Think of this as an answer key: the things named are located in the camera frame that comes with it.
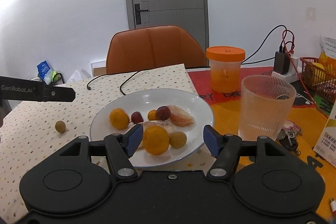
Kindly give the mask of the medium orange tangerine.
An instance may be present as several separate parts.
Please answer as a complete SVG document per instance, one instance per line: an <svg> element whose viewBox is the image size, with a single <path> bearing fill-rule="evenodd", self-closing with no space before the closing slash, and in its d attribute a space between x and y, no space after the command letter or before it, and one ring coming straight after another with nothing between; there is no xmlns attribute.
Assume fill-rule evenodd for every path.
<svg viewBox="0 0 336 224"><path fill-rule="evenodd" d="M129 125L130 119L123 109L116 108L110 112L109 121L117 130L125 130Z"/></svg>

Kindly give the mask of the large orange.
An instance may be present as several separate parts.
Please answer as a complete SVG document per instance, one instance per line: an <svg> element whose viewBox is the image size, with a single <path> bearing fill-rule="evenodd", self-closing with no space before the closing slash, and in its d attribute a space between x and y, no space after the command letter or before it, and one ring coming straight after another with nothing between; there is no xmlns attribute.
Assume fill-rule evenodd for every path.
<svg viewBox="0 0 336 224"><path fill-rule="evenodd" d="M149 154L162 155L169 148L169 134L160 126L151 126L144 131L142 144Z"/></svg>

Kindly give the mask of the small kumquat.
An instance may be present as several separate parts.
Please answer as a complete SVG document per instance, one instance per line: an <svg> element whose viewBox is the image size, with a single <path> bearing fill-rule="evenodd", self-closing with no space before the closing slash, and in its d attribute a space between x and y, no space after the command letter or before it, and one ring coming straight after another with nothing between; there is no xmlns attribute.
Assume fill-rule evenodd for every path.
<svg viewBox="0 0 336 224"><path fill-rule="evenodd" d="M157 121L157 110L150 110L147 114L147 118L149 121Z"/></svg>

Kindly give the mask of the large peeled pomelo segment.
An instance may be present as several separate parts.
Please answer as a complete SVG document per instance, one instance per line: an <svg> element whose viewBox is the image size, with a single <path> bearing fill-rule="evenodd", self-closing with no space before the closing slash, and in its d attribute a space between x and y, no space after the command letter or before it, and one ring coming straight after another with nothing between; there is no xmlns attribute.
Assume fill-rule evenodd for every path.
<svg viewBox="0 0 336 224"><path fill-rule="evenodd" d="M170 121L172 124L178 127L187 127L194 124L194 118L185 110L175 105L168 105L167 107L170 110Z"/></svg>

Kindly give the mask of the dark red plum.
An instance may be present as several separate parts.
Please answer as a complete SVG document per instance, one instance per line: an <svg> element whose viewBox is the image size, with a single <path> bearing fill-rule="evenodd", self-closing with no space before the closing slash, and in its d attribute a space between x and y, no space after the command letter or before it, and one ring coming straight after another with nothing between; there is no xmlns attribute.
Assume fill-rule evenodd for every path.
<svg viewBox="0 0 336 224"><path fill-rule="evenodd" d="M171 116L171 111L167 106L161 106L156 110L156 118L160 121L166 121Z"/></svg>

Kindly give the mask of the black metal shelf rack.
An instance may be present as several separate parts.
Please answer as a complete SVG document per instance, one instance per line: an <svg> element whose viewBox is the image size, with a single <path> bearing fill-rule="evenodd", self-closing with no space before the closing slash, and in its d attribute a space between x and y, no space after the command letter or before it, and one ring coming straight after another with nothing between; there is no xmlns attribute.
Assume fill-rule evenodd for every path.
<svg viewBox="0 0 336 224"><path fill-rule="evenodd" d="M31 81L43 82L43 80L39 77L39 75L31 79ZM52 81L49 83L49 86L56 86L56 85L60 85L64 83L65 83L65 80L64 80L63 75L58 72L52 77Z"/></svg>

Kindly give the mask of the blue plastic bag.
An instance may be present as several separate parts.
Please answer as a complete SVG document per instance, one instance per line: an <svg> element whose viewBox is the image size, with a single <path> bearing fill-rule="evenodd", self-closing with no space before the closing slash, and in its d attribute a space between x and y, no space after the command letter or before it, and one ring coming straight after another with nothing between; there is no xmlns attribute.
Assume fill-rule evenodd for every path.
<svg viewBox="0 0 336 224"><path fill-rule="evenodd" d="M49 66L48 62L46 60L42 61L37 65L37 70L39 78L49 85L52 82L53 70Z"/></svg>

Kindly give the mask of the dotted cream tablecloth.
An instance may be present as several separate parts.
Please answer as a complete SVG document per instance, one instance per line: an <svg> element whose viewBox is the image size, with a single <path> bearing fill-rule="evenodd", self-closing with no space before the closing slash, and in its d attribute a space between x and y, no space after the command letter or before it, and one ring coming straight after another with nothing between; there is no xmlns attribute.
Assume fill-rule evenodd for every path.
<svg viewBox="0 0 336 224"><path fill-rule="evenodd" d="M214 114L203 100L184 67L173 65L139 73L107 75L69 83L75 93L73 102L21 102L4 119L1 127L1 218L15 223L27 214L19 191L21 178L54 152L85 135L102 140L116 133L109 114L121 108L146 117L150 110L175 105L194 118L184 127L187 143L181 149L169 148L153 156L138 149L130 162L138 169L207 169L212 156L203 144L203 128L214 123ZM57 121L66 124L58 133Z"/></svg>

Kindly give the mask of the ribbed clear glass cup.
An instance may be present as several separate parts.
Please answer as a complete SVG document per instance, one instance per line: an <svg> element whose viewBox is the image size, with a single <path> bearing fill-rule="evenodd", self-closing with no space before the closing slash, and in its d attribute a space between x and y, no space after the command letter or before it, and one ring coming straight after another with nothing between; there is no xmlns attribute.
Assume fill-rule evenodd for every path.
<svg viewBox="0 0 336 224"><path fill-rule="evenodd" d="M275 140L296 98L290 83L268 75L251 75L241 81L238 135L256 141L259 136Z"/></svg>

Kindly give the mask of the clear plastic bag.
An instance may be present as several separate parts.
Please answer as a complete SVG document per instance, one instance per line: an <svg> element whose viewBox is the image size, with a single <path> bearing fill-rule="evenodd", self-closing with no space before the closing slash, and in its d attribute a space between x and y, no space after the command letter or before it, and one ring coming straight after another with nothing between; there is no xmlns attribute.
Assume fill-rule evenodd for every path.
<svg viewBox="0 0 336 224"><path fill-rule="evenodd" d="M76 70L67 80L67 83L75 83L85 79L87 79L86 75L82 71Z"/></svg>

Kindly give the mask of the key bunch with fob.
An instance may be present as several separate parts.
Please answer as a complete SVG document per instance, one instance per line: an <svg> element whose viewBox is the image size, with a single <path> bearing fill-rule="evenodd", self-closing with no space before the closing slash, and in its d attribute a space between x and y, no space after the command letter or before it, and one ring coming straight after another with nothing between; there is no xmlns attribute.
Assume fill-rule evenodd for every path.
<svg viewBox="0 0 336 224"><path fill-rule="evenodd" d="M298 135L302 135L302 129L294 122L286 120L276 140L285 149L299 156L301 152L298 150Z"/></svg>

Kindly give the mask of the white framed board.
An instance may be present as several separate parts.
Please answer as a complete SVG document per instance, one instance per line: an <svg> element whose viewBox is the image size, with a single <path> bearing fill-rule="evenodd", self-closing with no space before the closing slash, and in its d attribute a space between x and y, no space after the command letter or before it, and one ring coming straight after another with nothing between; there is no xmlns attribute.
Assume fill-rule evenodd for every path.
<svg viewBox="0 0 336 224"><path fill-rule="evenodd" d="M106 74L106 61L96 61L91 63L92 76L100 76Z"/></svg>

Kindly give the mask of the orange lidded plastic jar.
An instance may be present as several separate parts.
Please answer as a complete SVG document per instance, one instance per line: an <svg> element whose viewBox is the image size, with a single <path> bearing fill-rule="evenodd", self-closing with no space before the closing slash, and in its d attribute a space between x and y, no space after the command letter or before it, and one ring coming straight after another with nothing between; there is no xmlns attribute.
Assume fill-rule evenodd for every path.
<svg viewBox="0 0 336 224"><path fill-rule="evenodd" d="M218 93L233 93L240 87L240 68L245 51L231 46L213 46L206 49L210 62L212 90Z"/></svg>

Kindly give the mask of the orange red cat placemat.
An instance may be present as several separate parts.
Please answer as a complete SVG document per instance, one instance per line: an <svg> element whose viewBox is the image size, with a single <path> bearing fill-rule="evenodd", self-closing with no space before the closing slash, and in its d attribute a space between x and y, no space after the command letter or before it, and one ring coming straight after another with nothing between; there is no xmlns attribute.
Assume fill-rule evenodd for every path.
<svg viewBox="0 0 336 224"><path fill-rule="evenodd" d="M220 134L237 134L240 117L240 92L218 93L210 87L210 70L208 68L189 69L188 74L196 91L212 108L215 121L215 129ZM317 213L331 221L334 218L331 212L330 200L335 199L335 168L325 159L313 151L315 144L327 122L326 115L329 114L333 105L315 96L315 101L320 105L321 113L311 102L307 92L301 87L299 81L292 83L297 95L288 115L285 127L293 127L301 133L296 136L298 142L298 156L302 161L312 167L324 179L326 190Z"/></svg>

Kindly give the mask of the orange leather chair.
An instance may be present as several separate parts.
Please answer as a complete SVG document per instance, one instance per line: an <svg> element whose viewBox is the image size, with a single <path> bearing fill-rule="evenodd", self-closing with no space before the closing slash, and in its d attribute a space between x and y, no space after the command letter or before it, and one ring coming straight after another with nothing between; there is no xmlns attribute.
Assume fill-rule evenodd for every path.
<svg viewBox="0 0 336 224"><path fill-rule="evenodd" d="M203 67L206 55L199 43L175 25L116 33L106 57L106 73L118 74L170 65Z"/></svg>

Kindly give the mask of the white power strip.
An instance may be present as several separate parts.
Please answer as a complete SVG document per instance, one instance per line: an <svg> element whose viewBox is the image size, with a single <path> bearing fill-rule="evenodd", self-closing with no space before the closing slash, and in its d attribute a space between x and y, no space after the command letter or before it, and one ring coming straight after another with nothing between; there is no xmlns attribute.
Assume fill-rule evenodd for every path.
<svg viewBox="0 0 336 224"><path fill-rule="evenodd" d="M299 58L296 56L292 56L291 60L294 62L294 65L296 69L298 70L298 73L301 74L302 72L302 67L299 66ZM285 74L280 74L278 72L273 71L271 74L272 77L276 77L278 79L282 79L288 83L293 83L299 80L298 74L296 73L294 66L290 64L289 70Z"/></svg>

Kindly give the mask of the black charger adapter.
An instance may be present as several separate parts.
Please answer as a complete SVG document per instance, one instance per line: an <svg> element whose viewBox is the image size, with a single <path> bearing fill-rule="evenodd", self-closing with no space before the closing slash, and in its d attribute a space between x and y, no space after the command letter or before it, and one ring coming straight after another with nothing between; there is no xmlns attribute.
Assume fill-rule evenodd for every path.
<svg viewBox="0 0 336 224"><path fill-rule="evenodd" d="M290 58L284 52L276 52L274 55L273 70L281 75L288 73L290 66Z"/></svg>

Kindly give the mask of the white milk carton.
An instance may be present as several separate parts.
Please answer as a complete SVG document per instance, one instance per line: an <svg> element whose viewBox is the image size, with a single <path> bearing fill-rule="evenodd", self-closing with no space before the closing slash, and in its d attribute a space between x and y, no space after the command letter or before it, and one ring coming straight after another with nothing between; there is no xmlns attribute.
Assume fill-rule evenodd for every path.
<svg viewBox="0 0 336 224"><path fill-rule="evenodd" d="M334 104L327 123L313 151L336 167L336 106Z"/></svg>

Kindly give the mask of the yellow snack package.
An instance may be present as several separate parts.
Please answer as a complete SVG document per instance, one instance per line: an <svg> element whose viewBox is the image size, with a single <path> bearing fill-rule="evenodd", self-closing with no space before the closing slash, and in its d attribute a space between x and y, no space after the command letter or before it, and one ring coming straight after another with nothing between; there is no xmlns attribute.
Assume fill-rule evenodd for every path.
<svg viewBox="0 0 336 224"><path fill-rule="evenodd" d="M335 76L336 70L336 40L328 37L320 37L319 41L321 53L319 63L325 70Z"/></svg>

